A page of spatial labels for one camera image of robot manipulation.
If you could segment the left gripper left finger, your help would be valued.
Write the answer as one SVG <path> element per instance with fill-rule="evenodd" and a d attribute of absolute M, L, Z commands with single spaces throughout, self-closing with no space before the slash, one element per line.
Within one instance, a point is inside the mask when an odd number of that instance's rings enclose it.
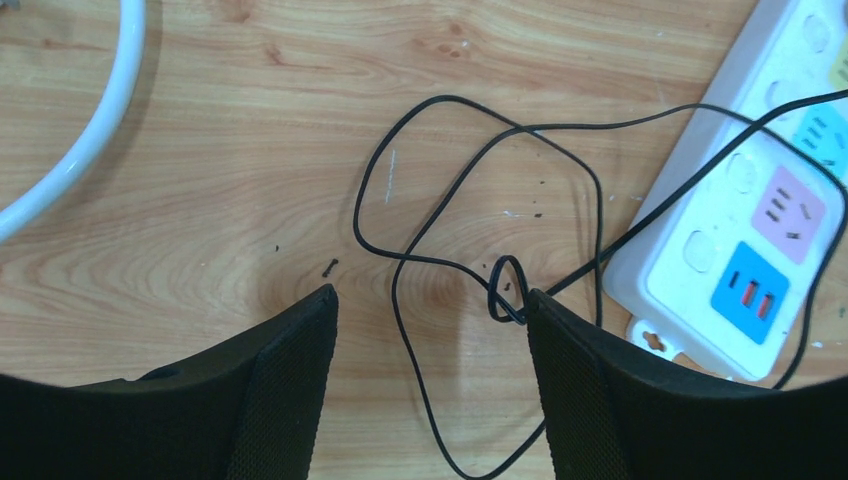
<path fill-rule="evenodd" d="M 5 479 L 305 479 L 338 325 L 323 285 L 135 380 L 1 379 Z"/>

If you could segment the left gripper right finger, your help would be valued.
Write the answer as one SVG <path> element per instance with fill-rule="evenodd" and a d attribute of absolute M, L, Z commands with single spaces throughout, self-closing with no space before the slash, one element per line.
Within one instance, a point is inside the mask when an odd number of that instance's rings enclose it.
<path fill-rule="evenodd" d="M 559 479 L 843 479 L 847 381 L 780 391 L 706 375 L 545 293 L 527 334 Z"/>

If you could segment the white power strip blue USB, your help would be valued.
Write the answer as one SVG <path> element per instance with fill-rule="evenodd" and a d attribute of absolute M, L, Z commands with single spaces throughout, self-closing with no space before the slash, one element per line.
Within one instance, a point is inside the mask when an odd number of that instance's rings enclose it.
<path fill-rule="evenodd" d="M 731 142 L 749 120 L 846 86 L 845 2 L 756 5 L 638 218 L 720 150 L 727 157 L 604 272 L 606 293 L 631 313 L 631 343 L 730 378 L 770 373 L 844 213 L 847 104 L 803 107 Z"/>

